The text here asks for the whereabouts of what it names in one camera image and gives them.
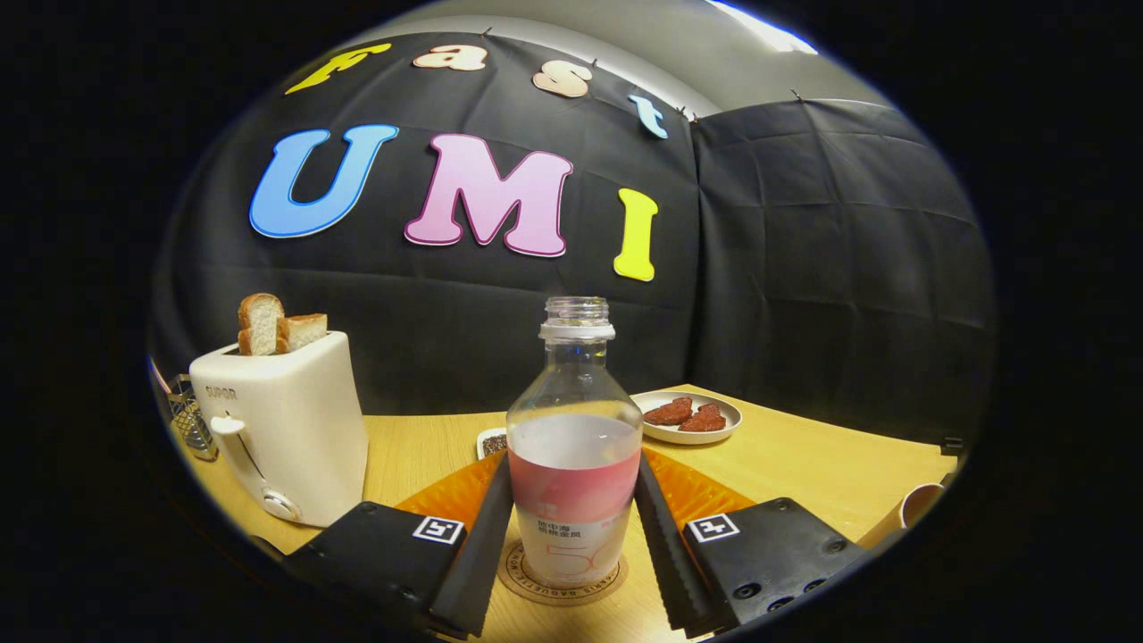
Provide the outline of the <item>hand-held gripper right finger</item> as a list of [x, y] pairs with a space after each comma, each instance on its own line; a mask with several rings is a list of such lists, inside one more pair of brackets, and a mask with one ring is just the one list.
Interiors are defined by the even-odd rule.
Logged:
[[868, 554], [793, 499], [756, 503], [654, 449], [634, 500], [669, 624], [692, 638], [768, 622]]

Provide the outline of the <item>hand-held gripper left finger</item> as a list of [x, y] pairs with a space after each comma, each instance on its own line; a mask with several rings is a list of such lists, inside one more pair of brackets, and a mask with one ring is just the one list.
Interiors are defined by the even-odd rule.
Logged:
[[283, 565], [342, 602], [417, 630], [480, 636], [511, 512], [499, 451], [395, 507], [355, 505]]

